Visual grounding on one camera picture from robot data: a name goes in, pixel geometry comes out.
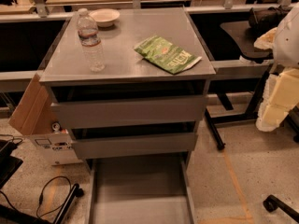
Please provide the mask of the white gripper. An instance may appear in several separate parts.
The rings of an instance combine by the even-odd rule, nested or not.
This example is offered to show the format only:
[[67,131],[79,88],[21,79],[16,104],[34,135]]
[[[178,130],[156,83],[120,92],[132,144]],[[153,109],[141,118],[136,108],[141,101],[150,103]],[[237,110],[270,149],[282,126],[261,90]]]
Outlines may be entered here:
[[263,89],[256,127],[272,132],[299,104],[299,70],[285,68],[278,76],[270,74]]

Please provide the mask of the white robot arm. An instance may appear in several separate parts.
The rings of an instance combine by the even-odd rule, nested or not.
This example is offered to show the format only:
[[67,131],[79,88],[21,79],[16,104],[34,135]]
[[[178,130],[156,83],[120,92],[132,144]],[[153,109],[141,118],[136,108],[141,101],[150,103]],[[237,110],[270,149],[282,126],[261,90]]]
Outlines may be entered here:
[[274,66],[284,67],[277,76],[265,82],[256,127],[262,132],[274,131],[299,104],[299,4],[273,28],[255,42],[258,49],[271,49]]

